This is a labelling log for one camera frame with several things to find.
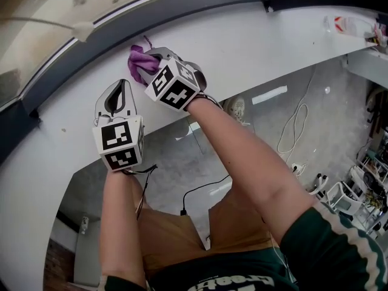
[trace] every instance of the forearm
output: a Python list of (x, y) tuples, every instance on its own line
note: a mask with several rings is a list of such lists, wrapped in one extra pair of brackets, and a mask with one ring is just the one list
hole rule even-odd
[(262, 140), (205, 99), (187, 110), (197, 120), (230, 176), (250, 198), (278, 243), (314, 199)]
[(146, 287), (132, 177), (108, 173), (102, 202), (100, 262), (103, 275), (117, 276)]

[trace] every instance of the white sneaker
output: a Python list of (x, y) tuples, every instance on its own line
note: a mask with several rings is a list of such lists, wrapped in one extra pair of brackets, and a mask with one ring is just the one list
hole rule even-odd
[(243, 120), (245, 113), (245, 100), (240, 95), (229, 98), (224, 103), (224, 111), (243, 126), (250, 125)]

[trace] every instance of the white stripe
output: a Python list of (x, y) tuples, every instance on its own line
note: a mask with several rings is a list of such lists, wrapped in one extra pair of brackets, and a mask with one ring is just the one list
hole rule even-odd
[[(376, 279), (380, 273), (380, 269), (377, 267), (378, 255), (370, 248), (368, 239), (358, 236), (358, 229), (356, 227), (353, 226), (351, 229), (344, 227), (340, 221), (340, 217), (337, 214), (332, 213), (320, 202), (315, 204), (314, 208), (322, 215), (323, 219), (330, 223), (333, 232), (339, 235), (346, 235), (347, 242), (350, 245), (356, 246), (360, 257), (367, 260), (366, 271), (369, 274), (369, 279), (365, 283), (365, 289), (368, 291), (377, 291)], [(385, 263), (385, 259), (384, 265), (386, 271), (383, 276), (383, 283), (387, 283), (387, 265)]]
[(278, 87), (277, 89), (270, 90), (267, 93), (264, 93), (262, 95), (256, 96), (252, 98), (252, 104), (258, 104), (259, 102), (266, 101), (270, 98), (273, 98), (275, 96), (278, 96), (280, 94), (286, 93), (287, 92), (287, 86), (281, 86)]

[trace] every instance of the concrete floor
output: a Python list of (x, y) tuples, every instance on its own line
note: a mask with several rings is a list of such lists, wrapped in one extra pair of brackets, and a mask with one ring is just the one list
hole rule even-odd
[[(306, 91), (312, 72), (313, 67), (308, 67), (242, 94), (246, 100), (245, 120), (251, 123), (247, 128), (274, 149), (285, 123)], [(287, 93), (252, 105), (252, 97), (283, 85), (287, 86)], [(325, 93), (326, 87), (330, 87), (329, 94)], [(304, 100), (309, 107), (306, 128), (289, 160), (290, 165), (293, 162), (307, 163), (300, 176), (307, 189), (317, 173), (329, 176), (328, 186), (331, 186), (343, 179), (353, 166), (355, 155), (366, 143), (369, 133), (366, 123), (368, 114), (364, 106), (368, 89), (367, 80), (344, 70), (340, 59), (316, 65)], [(301, 130), (304, 114), (305, 110), (302, 110), (297, 122), (298, 130)], [(153, 172), (146, 193), (147, 201), (154, 209), (179, 215), (186, 191), (218, 181), (227, 174), (202, 130), (188, 132), (189, 125), (194, 127), (195, 123), (190, 118), (182, 119), (146, 136), (145, 162), (139, 168), (145, 169), (154, 163), (159, 167)], [(293, 141), (292, 124), (284, 137), (282, 149), (288, 149)], [(98, 219), (101, 216), (105, 175), (106, 169), (101, 160), (77, 172), (59, 209), (77, 224), (84, 213), (92, 220)], [(203, 240), (209, 234), (207, 210), (229, 188), (228, 178), (187, 196), (187, 212)]]

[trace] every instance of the tan shorts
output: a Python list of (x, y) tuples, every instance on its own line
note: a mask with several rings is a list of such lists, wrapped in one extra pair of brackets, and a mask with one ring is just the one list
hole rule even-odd
[(270, 232), (261, 216), (235, 189), (209, 210), (209, 222), (211, 248), (205, 250), (189, 216), (143, 209), (139, 234), (147, 276), (191, 259), (272, 247)]

